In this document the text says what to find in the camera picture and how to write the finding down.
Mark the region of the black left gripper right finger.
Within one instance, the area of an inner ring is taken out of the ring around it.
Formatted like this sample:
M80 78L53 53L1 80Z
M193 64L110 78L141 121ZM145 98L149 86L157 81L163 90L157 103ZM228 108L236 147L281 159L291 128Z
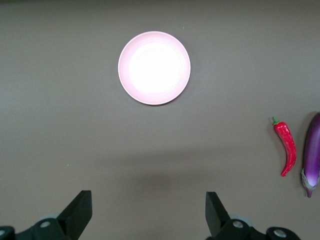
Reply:
M267 238L242 218L230 217L216 192L206 193L205 219L211 235L210 240L265 240Z

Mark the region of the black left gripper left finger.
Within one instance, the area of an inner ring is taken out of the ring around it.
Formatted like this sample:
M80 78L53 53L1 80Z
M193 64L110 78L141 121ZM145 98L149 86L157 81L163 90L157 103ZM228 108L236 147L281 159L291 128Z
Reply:
M16 240L78 240L92 218L92 192L82 190L55 218L45 218L17 233Z

